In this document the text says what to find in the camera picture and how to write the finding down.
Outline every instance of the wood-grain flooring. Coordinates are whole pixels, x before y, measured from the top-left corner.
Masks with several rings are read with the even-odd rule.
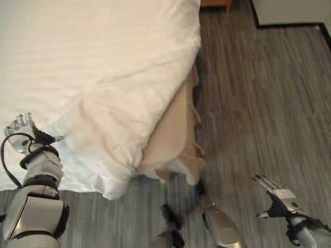
[[[255,219],[270,200],[251,177],[282,181],[307,214],[331,224],[330,51],[314,27],[256,29],[248,0],[234,1],[228,15],[202,10],[200,21],[197,141],[206,151],[206,189],[248,247],[292,247],[285,220]],[[13,196],[0,192],[0,213]],[[98,193],[61,196],[71,209],[62,247],[148,247],[164,228],[164,203],[182,216],[186,247],[215,247],[183,177],[166,185],[133,178],[114,201]]]

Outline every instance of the white bedsheet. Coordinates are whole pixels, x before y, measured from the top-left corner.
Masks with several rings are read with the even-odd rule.
[[[60,189],[120,197],[200,47],[199,2],[1,0],[0,127],[31,112],[66,137]],[[5,155],[22,181],[22,157]]]

